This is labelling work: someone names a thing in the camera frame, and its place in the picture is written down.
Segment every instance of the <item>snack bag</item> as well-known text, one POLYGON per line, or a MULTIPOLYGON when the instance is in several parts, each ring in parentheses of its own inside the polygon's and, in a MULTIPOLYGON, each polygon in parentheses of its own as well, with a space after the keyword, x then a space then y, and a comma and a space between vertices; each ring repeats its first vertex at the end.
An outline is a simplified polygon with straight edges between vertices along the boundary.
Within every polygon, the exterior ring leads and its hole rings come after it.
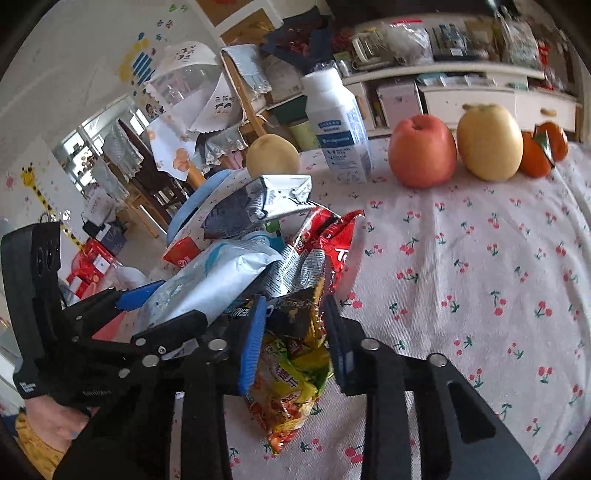
POLYGON ((268 297, 281 297, 317 284, 323 272, 324 255, 317 259, 310 252, 322 232, 338 218, 320 205, 308 214, 297 235, 281 252, 283 260, 275 263, 265 278, 268 297))
POLYGON ((330 291, 334 291, 339 284, 345 270, 345 262, 349 255, 355 222, 364 218, 363 210, 355 210, 339 218, 328 226, 318 238, 315 248, 321 249, 325 255, 330 257, 333 269, 332 284, 330 291))
POLYGON ((312 299, 314 303, 314 309, 310 313, 310 323, 306 337, 303 340, 290 339, 287 342, 287 350, 289 351, 290 358, 297 358, 306 353, 320 348, 324 344, 326 339, 326 331, 324 329, 324 323, 320 317, 318 305, 320 304, 320 296, 322 295, 324 287, 324 278, 321 278, 314 289, 314 297, 312 299))
POLYGON ((310 416, 319 390, 288 359, 285 344, 265 334, 255 382, 246 401, 267 432, 269 445, 280 453, 310 416))

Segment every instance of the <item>red apple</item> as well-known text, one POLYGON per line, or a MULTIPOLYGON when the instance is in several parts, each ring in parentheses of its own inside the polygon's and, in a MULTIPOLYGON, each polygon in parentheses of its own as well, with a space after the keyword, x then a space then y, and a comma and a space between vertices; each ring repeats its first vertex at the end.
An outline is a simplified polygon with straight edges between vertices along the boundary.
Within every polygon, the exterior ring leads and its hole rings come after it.
POLYGON ((456 158, 452 133, 432 115, 402 120, 390 138, 390 168, 400 183, 412 189, 448 181, 456 169, 456 158))

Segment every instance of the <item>tablecloth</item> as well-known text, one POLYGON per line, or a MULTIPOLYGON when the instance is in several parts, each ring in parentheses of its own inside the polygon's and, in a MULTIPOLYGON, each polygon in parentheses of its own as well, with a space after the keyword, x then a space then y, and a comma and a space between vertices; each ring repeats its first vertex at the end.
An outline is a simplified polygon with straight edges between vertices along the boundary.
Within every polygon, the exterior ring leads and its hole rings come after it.
MULTIPOLYGON (((459 167, 447 184, 415 191, 390 173, 387 140, 371 145, 374 170, 364 185, 336 184, 321 151, 301 155, 302 172, 313 176, 313 200, 339 214, 366 212, 364 262, 343 315, 400 354, 445 354, 547 478, 591 412, 591 152, 572 144, 545 179, 517 174, 492 184, 459 167)), ((177 238, 190 236, 204 248, 200 224, 207 212, 247 181, 245 171, 233 174, 177 238)), ((282 228, 289 230, 291 221, 282 228)), ((162 262, 151 277, 174 272, 162 262)), ((413 476, 419 478, 411 402, 409 409, 413 476)), ((334 381, 280 455, 271 453, 242 399, 228 397, 225 413, 236 480, 361 474, 365 399, 345 398, 334 381)), ((177 449, 178 437, 172 468, 179 478, 177 449)))

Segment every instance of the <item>bottle label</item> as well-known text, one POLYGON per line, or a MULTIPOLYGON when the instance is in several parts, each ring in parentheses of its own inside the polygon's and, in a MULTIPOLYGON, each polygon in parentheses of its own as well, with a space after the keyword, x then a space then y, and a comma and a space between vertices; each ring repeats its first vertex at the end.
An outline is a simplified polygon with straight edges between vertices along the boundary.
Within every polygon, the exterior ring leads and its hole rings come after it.
POLYGON ((309 120, 337 179, 344 183, 365 183, 371 171, 367 132, 357 104, 346 108, 315 112, 309 115, 309 120))

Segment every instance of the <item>bottle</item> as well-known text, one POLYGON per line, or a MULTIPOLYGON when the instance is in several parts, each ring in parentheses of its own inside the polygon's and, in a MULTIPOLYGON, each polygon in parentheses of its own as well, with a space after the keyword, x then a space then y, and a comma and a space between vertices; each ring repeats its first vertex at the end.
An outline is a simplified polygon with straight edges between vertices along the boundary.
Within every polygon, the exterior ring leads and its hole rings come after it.
POLYGON ((367 183, 371 172, 369 140, 355 95, 335 69, 302 78, 306 115, 329 168, 341 183, 367 183))

